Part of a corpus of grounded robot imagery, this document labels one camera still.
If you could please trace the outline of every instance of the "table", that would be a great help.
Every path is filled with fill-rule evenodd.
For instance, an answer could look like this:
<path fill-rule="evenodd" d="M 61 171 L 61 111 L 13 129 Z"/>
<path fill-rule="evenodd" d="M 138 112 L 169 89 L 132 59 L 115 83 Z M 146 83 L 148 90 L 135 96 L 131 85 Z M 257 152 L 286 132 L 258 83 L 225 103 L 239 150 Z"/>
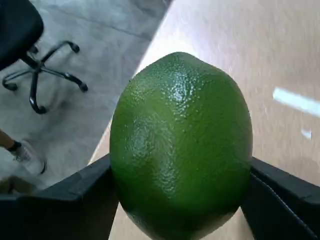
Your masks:
<path fill-rule="evenodd" d="M 178 51 L 224 70 L 248 104 L 253 155 L 320 186 L 319 9 L 317 0 L 175 0 L 137 72 Z M 109 135 L 110 124 L 90 162 L 109 152 Z M 119 207 L 110 239 L 149 238 Z M 238 210 L 205 239 L 253 237 Z"/>

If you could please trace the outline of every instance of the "shoe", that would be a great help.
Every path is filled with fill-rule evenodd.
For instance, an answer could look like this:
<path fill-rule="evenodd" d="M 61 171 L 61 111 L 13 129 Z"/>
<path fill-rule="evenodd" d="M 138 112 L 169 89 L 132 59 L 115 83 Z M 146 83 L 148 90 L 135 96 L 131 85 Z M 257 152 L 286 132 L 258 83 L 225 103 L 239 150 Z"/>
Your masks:
<path fill-rule="evenodd" d="M 46 162 L 26 140 L 22 140 L 21 147 L 12 152 L 14 160 L 18 161 L 31 175 L 38 176 L 46 170 Z"/>

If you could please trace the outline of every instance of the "chair base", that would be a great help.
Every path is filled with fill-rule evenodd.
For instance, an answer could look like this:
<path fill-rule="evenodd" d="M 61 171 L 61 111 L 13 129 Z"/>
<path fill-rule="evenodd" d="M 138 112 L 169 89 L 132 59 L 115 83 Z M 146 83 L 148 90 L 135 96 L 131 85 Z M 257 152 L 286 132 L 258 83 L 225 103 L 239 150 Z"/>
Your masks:
<path fill-rule="evenodd" d="M 32 82 L 31 82 L 29 101 L 30 101 L 30 104 L 31 104 L 33 110 L 37 114 L 45 114 L 48 111 L 44 106 L 38 106 L 38 103 L 37 103 L 37 85 L 38 85 L 39 73 L 44 72 L 44 73 L 52 74 L 57 77 L 69 80 L 70 82 L 77 84 L 83 93 L 87 92 L 88 86 L 84 82 L 82 82 L 79 78 L 77 78 L 67 72 L 56 71 L 56 70 L 47 68 L 45 66 L 45 62 L 57 50 L 59 50 L 60 48 L 62 48 L 65 45 L 69 45 L 71 50 L 75 53 L 78 53 L 80 51 L 79 46 L 76 45 L 75 43 L 73 43 L 71 41 L 62 41 L 61 43 L 52 47 L 41 60 L 35 60 L 34 58 L 32 58 L 31 56 L 29 56 L 26 53 L 23 57 L 21 57 L 21 60 L 24 61 L 26 64 L 28 64 L 30 68 L 27 70 L 17 71 L 17 72 L 14 72 L 14 73 L 11 73 L 11 74 L 5 76 L 2 79 L 2 85 L 10 91 L 16 91 L 18 89 L 17 84 L 8 83 L 8 81 L 11 81 L 13 79 L 16 79 L 16 78 L 21 77 L 26 74 L 32 74 Z M 34 47 L 32 47 L 32 49 L 30 49 L 30 52 L 36 54 L 36 53 L 38 53 L 38 49 L 34 46 Z"/>

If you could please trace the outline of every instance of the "black office chair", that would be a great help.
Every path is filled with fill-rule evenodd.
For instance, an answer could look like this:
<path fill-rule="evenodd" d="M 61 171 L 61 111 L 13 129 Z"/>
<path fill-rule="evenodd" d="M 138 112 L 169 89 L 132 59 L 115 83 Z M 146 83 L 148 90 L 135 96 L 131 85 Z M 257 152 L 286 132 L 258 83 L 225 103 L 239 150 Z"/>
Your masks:
<path fill-rule="evenodd" d="M 2 85 L 16 91 L 15 83 L 8 83 L 17 77 L 32 73 L 32 82 L 29 101 L 38 114 L 47 110 L 37 103 L 37 84 L 39 73 L 49 73 L 73 83 L 76 83 L 82 92 L 88 91 L 88 86 L 77 77 L 45 67 L 45 62 L 61 47 L 69 45 L 73 52 L 78 53 L 80 48 L 71 41 L 62 41 L 54 46 L 41 59 L 36 60 L 30 53 L 36 54 L 38 49 L 35 43 L 44 30 L 40 14 L 29 0 L 0 0 L 0 71 L 21 59 L 29 65 L 29 69 L 21 70 L 7 75 L 2 80 Z"/>

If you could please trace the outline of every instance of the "tile floor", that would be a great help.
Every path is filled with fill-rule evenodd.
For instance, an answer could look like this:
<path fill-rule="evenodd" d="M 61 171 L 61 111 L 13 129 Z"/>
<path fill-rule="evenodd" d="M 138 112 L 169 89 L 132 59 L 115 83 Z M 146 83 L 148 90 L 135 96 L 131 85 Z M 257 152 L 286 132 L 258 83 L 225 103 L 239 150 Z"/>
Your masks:
<path fill-rule="evenodd" d="M 49 108 L 37 115 L 28 102 L 30 76 L 20 78 L 19 90 L 0 87 L 0 128 L 28 139 L 44 153 L 48 169 L 37 182 L 48 187 L 85 167 L 108 125 L 117 100 L 148 47 L 168 7 L 167 0 L 32 0 L 45 31 L 39 55 L 60 40 L 76 42 L 81 51 L 63 48 L 47 66 L 73 73 L 89 86 L 87 93 L 63 79 L 42 73 L 38 102 Z M 24 68 L 18 62 L 0 72 Z M 0 150 L 0 177 L 21 174 Z"/>

